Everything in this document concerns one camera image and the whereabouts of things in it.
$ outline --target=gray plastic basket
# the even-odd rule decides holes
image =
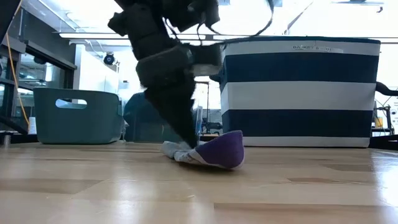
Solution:
[[[54,88],[34,88],[33,92],[41,143],[108,144],[120,139],[124,120],[116,94]]]

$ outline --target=wooden table surface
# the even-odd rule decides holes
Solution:
[[[247,148],[234,172],[184,166],[156,144],[0,152],[0,223],[398,223],[398,154]]]

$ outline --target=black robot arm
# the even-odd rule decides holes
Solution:
[[[108,26],[121,36],[128,35],[136,72],[146,87],[146,98],[174,131],[191,147],[197,145],[191,97],[195,90],[191,49],[172,39],[164,19],[180,31],[195,24],[211,26],[219,21],[216,0],[116,0],[123,12],[115,13]]]

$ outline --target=striped storage bin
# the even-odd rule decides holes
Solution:
[[[227,46],[224,132],[245,146],[368,147],[380,42],[258,37]]]

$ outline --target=yellow cable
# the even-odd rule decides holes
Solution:
[[[18,13],[19,9],[21,8],[22,1],[23,1],[23,0],[21,0],[21,1],[19,2],[18,8],[17,8],[17,10],[15,11],[14,16]],[[22,113],[24,114],[24,118],[25,118],[25,120],[26,120],[27,126],[29,127],[29,119],[28,119],[27,116],[26,116],[26,112],[25,112],[24,105],[22,104],[21,96],[20,96],[20,94],[18,93],[18,79],[17,79],[17,75],[16,75],[16,73],[15,73],[14,62],[12,61],[11,46],[10,46],[10,40],[9,40],[9,37],[8,37],[8,31],[6,32],[6,39],[7,39],[7,45],[8,45],[8,55],[9,55],[9,59],[10,59],[10,63],[11,63],[12,76],[14,76],[15,89],[16,89],[16,91],[17,91],[19,103],[21,104]]]

